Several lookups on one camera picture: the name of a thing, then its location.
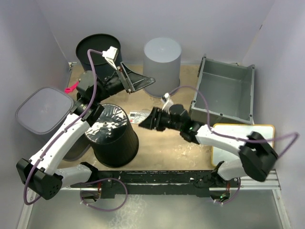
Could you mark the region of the grey ribbed laundry basket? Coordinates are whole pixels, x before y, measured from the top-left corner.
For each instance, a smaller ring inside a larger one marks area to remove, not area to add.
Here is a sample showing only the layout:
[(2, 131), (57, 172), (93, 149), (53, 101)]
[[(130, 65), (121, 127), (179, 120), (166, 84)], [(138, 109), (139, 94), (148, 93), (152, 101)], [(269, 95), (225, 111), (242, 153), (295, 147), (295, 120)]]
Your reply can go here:
[(16, 121), (37, 143), (26, 158), (38, 152), (66, 119), (74, 100), (54, 87), (43, 87), (28, 97), (15, 113)]

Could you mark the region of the pink plastic clip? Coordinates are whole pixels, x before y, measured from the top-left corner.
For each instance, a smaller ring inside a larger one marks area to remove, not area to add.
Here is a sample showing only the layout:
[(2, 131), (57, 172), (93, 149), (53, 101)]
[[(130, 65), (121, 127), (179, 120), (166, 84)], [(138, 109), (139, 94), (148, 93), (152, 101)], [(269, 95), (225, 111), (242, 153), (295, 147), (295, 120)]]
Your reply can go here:
[(73, 92), (73, 91), (77, 88), (78, 84), (79, 84), (79, 81), (77, 81), (77, 82), (76, 82), (75, 84), (73, 84), (72, 86), (65, 88), (64, 92), (65, 92), (66, 94), (69, 94), (69, 93)]

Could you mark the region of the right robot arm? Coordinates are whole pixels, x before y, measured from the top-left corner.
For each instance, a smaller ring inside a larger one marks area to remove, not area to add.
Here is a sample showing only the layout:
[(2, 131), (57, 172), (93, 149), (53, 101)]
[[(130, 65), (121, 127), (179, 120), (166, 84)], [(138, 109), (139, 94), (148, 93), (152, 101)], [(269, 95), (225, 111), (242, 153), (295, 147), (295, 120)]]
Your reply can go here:
[(181, 104), (172, 105), (168, 111), (154, 107), (139, 127), (156, 131), (176, 130), (187, 142), (214, 146), (238, 156), (234, 161), (219, 162), (213, 170), (212, 182), (218, 187), (233, 178), (246, 176), (264, 182), (279, 158), (259, 132), (252, 131), (244, 141), (218, 136), (208, 125), (192, 120)]

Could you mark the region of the light grey plastic bucket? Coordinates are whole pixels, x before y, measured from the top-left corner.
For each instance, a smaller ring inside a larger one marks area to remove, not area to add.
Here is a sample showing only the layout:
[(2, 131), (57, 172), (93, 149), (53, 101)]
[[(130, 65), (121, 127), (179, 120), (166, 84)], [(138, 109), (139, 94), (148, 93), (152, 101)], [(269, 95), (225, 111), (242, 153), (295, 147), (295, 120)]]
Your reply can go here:
[(180, 86), (182, 48), (171, 38), (159, 37), (148, 41), (144, 47), (143, 74), (155, 79), (144, 90), (161, 98)]

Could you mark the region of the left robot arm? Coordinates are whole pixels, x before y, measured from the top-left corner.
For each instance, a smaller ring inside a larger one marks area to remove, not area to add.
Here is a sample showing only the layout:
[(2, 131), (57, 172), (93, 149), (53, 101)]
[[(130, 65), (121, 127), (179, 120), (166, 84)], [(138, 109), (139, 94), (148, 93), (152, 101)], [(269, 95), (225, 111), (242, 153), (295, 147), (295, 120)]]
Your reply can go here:
[(49, 200), (66, 185), (84, 183), (87, 187), (95, 186), (98, 175), (92, 171), (91, 166), (80, 164), (68, 168), (66, 172), (59, 172), (58, 165), (77, 140), (100, 117), (104, 110), (101, 101), (121, 91), (129, 94), (137, 92), (153, 83), (154, 78), (132, 71), (123, 62), (102, 80), (93, 70), (82, 73), (77, 85), (77, 101), (61, 127), (30, 159), (22, 158), (16, 164), (24, 184), (24, 203), (35, 203), (34, 200), (28, 201), (28, 189), (38, 194), (38, 197)]

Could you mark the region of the grey rectangular plastic crate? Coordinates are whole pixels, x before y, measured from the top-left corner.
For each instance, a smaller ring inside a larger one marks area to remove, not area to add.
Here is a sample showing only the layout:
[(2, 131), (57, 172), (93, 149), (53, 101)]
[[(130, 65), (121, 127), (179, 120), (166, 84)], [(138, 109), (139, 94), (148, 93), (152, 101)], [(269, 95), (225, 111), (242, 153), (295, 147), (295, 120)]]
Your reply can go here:
[(255, 65), (240, 66), (215, 61), (204, 56), (198, 71), (198, 90), (191, 103), (191, 119), (205, 123), (207, 110), (199, 93), (205, 97), (210, 126), (253, 123)]

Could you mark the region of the dark blue cylindrical bin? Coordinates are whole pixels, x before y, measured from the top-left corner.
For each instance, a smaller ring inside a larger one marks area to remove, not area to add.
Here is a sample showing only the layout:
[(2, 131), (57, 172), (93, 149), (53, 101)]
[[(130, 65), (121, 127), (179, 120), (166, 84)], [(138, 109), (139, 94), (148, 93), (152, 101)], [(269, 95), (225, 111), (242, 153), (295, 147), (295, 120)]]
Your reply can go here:
[[(121, 44), (119, 40), (109, 34), (99, 33), (90, 35), (82, 39), (76, 47), (76, 56), (80, 61), (84, 71), (91, 71), (91, 65), (88, 59), (87, 51), (93, 49), (99, 52), (108, 50), (111, 46), (118, 49), (119, 54), (116, 58), (115, 64), (118, 66), (122, 62)], [(95, 67), (98, 79), (111, 76), (114, 73), (114, 69), (106, 62), (105, 58), (101, 54), (91, 53), (93, 64)]]

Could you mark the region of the black cylindrical bin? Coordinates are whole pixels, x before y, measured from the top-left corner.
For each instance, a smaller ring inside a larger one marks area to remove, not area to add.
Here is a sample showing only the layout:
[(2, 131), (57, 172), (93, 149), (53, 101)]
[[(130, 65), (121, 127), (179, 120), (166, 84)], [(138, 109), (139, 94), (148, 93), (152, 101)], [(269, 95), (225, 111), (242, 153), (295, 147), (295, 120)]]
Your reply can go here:
[(115, 104), (103, 104), (97, 121), (85, 132), (97, 160), (107, 167), (131, 162), (139, 149), (139, 138), (126, 112)]

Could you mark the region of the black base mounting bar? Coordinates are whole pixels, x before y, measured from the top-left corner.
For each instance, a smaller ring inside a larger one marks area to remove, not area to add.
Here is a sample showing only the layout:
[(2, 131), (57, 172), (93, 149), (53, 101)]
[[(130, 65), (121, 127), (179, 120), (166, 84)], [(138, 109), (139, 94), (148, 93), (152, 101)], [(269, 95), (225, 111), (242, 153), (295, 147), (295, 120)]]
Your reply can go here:
[(106, 179), (102, 182), (101, 198), (114, 198), (116, 194), (125, 194), (123, 182), (130, 195), (192, 195), (200, 198), (210, 197), (211, 189), (225, 191), (227, 183), (230, 187), (238, 187), (237, 178), (220, 181), (211, 175), (211, 170), (182, 171), (98, 171), (89, 179), (90, 182)]

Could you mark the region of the clear plastic label card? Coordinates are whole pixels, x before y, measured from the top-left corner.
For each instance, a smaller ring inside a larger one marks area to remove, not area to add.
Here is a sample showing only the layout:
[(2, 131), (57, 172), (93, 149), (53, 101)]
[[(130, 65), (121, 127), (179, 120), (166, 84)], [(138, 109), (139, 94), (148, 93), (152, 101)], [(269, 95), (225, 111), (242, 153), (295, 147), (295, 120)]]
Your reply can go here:
[(139, 124), (143, 120), (145, 120), (149, 116), (150, 113), (151, 113), (151, 111), (148, 109), (130, 111), (128, 117), (129, 117), (131, 124)]

